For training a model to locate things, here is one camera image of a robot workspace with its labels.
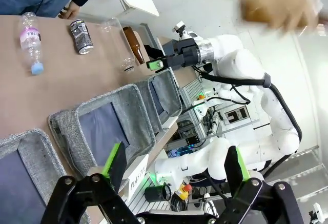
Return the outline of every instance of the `brown tabletop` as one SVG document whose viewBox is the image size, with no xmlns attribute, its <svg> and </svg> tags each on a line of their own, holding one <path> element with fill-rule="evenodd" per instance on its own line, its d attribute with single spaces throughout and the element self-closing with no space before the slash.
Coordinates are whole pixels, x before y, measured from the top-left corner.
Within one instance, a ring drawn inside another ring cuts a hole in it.
<svg viewBox="0 0 328 224">
<path fill-rule="evenodd" d="M 113 42 L 106 40 L 96 24 L 87 24 L 94 50 L 86 55 L 77 54 L 68 28 L 70 23 L 58 18 L 39 18 L 45 71 L 39 76 L 32 76 L 24 66 L 19 45 L 19 16 L 0 16 L 1 138 L 41 128 L 53 141 L 47 123 L 49 115 L 153 74 L 146 64 L 136 66 L 130 75 L 120 70 L 117 62 L 127 48 L 124 45 L 114 46 Z M 141 51 L 149 60 L 143 45 Z M 158 143 L 150 160 L 157 156 L 168 139 L 166 136 L 166 141 Z M 53 145 L 65 169 L 71 174 L 57 145 L 54 142 Z M 92 223 L 98 224 L 102 218 L 100 211 L 92 208 L 88 212 Z"/>
</svg>

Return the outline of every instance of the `black cylinder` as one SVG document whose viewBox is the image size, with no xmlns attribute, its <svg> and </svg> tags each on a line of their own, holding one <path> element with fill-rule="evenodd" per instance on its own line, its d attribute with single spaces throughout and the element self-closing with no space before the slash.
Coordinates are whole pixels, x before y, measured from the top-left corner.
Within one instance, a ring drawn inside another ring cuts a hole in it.
<svg viewBox="0 0 328 224">
<path fill-rule="evenodd" d="M 171 194 L 171 189 L 168 185 L 147 187 L 145 189 L 145 198 L 148 202 L 169 201 Z"/>
</svg>

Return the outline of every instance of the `gray fabric bin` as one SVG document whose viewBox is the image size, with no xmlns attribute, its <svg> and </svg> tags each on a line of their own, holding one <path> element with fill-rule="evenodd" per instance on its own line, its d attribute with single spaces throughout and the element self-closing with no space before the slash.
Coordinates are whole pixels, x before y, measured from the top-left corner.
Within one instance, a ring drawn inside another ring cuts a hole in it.
<svg viewBox="0 0 328 224">
<path fill-rule="evenodd" d="M 66 175 L 47 134 L 33 129 L 0 139 L 0 223 L 39 224 L 60 177 Z M 89 216 L 82 216 L 83 224 Z"/>
<path fill-rule="evenodd" d="M 92 167 L 103 166 L 110 153 L 107 147 L 115 142 L 129 143 L 126 144 L 129 166 L 136 157 L 148 153 L 156 141 L 140 91 L 134 84 L 53 114 L 49 125 L 64 157 L 79 177 L 87 175 Z M 102 163 L 97 163 L 99 156 Z"/>
<path fill-rule="evenodd" d="M 137 82 L 155 134 L 171 116 L 179 116 L 182 104 L 172 72 L 169 69 Z"/>
</svg>

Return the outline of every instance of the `bolt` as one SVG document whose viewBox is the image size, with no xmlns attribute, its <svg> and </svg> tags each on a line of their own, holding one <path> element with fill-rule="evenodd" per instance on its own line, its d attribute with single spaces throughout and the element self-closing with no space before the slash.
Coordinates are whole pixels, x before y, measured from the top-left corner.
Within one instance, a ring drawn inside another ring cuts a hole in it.
<svg viewBox="0 0 328 224">
<path fill-rule="evenodd" d="M 95 176 L 92 177 L 92 181 L 93 182 L 98 182 L 98 181 L 100 181 L 100 177 L 98 175 L 95 175 Z"/>
<path fill-rule="evenodd" d="M 257 180 L 253 179 L 253 180 L 252 180 L 252 184 L 256 187 L 256 186 L 258 186 L 260 183 L 259 183 Z"/>
<path fill-rule="evenodd" d="M 281 190 L 285 190 L 285 186 L 284 186 L 284 184 L 279 184 L 279 189 L 281 189 Z"/>
<path fill-rule="evenodd" d="M 141 224 L 145 224 L 146 221 L 145 219 L 143 219 L 142 217 L 137 217 L 138 221 L 141 223 Z"/>
<path fill-rule="evenodd" d="M 72 183 L 72 180 L 70 178 L 65 179 L 65 184 L 70 185 Z"/>
<path fill-rule="evenodd" d="M 214 219 L 214 218 L 212 218 L 212 219 L 209 219 L 209 224 L 214 224 L 215 223 L 215 221 L 216 221 L 216 219 Z"/>
</svg>

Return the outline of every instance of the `brown glass bottle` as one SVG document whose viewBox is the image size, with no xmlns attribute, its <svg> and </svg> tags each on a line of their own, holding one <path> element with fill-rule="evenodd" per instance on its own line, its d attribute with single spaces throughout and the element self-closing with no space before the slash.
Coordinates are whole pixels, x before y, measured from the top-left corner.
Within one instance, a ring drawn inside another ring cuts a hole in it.
<svg viewBox="0 0 328 224">
<path fill-rule="evenodd" d="M 144 64 L 145 63 L 145 59 L 141 53 L 140 50 L 140 43 L 138 42 L 133 30 L 131 27 L 124 27 L 123 28 L 124 34 L 128 39 L 129 45 L 133 51 L 133 54 L 135 55 L 135 57 L 138 59 L 140 64 Z"/>
<path fill-rule="evenodd" d="M 252 3 L 242 1 L 240 3 L 241 18 L 247 22 L 256 22 L 256 23 L 269 23 L 270 18 L 267 12 L 263 8 L 258 8 Z M 326 13 L 320 11 L 318 14 L 318 23 L 327 24 L 328 16 Z M 306 21 L 301 19 L 298 24 L 298 28 L 303 29 L 306 26 Z"/>
</svg>

